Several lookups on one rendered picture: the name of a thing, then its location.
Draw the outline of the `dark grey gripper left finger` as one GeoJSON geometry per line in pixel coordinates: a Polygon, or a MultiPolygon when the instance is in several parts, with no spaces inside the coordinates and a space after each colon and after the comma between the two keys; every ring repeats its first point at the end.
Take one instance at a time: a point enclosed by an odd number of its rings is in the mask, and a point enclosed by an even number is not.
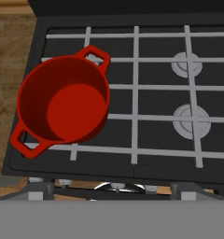
{"type": "Polygon", "coordinates": [[[33,182],[18,192],[0,197],[0,200],[14,201],[45,201],[53,200],[54,184],[51,182],[33,182]]]}

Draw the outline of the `black stove with grey grates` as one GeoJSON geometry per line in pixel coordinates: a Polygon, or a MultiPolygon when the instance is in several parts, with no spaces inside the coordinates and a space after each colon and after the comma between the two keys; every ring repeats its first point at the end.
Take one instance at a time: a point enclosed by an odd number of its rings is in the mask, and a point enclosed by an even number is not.
{"type": "Polygon", "coordinates": [[[89,45],[108,53],[110,103],[93,138],[29,159],[9,142],[7,175],[224,185],[224,0],[28,0],[36,26],[23,80],[89,45]]]}

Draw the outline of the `white stove knob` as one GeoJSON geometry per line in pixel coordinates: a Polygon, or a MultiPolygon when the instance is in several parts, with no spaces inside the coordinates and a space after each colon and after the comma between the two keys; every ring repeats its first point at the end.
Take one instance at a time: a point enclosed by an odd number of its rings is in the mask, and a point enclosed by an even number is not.
{"type": "Polygon", "coordinates": [[[31,183],[42,183],[44,182],[44,178],[41,178],[41,177],[29,177],[28,178],[28,184],[31,184],[31,183]]]}
{"type": "Polygon", "coordinates": [[[144,189],[146,192],[154,192],[157,193],[158,186],[152,186],[152,185],[145,185],[144,189]]]}
{"type": "Polygon", "coordinates": [[[68,188],[72,184],[70,179],[59,179],[58,182],[63,188],[68,188]]]}
{"type": "Polygon", "coordinates": [[[123,190],[125,188],[125,184],[122,184],[122,183],[111,183],[110,185],[111,185],[111,188],[113,190],[120,191],[120,190],[123,190]]]}

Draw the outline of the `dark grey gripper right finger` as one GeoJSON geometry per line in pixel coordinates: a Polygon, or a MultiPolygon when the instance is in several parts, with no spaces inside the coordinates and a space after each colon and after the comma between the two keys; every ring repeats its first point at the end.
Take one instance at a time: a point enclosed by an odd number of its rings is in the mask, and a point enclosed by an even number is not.
{"type": "Polygon", "coordinates": [[[223,194],[214,194],[202,189],[195,183],[179,182],[171,185],[171,199],[178,201],[224,201],[223,194]]]}

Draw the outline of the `red two-handled pot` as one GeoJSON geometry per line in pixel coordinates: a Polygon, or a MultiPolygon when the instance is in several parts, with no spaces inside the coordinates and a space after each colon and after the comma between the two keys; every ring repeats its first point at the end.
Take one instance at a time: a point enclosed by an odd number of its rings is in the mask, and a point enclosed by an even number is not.
{"type": "Polygon", "coordinates": [[[109,65],[110,55],[89,45],[35,67],[19,89],[19,121],[11,145],[32,159],[51,146],[81,143],[97,135],[108,115],[109,65]]]}

